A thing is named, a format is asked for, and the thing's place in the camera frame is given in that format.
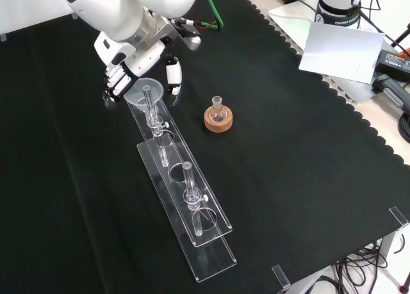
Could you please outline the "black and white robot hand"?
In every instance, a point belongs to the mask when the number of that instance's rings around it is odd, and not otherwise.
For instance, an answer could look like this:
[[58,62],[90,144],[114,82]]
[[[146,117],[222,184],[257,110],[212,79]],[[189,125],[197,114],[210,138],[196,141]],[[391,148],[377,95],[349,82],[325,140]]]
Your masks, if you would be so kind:
[[145,77],[162,61],[165,62],[167,74],[167,92],[177,97],[181,92],[183,75],[179,59],[167,52],[171,44],[169,37],[161,38],[142,54],[132,54],[128,58],[120,56],[122,61],[104,71],[104,89],[102,100],[108,110],[116,108],[117,103],[131,89],[134,83]]

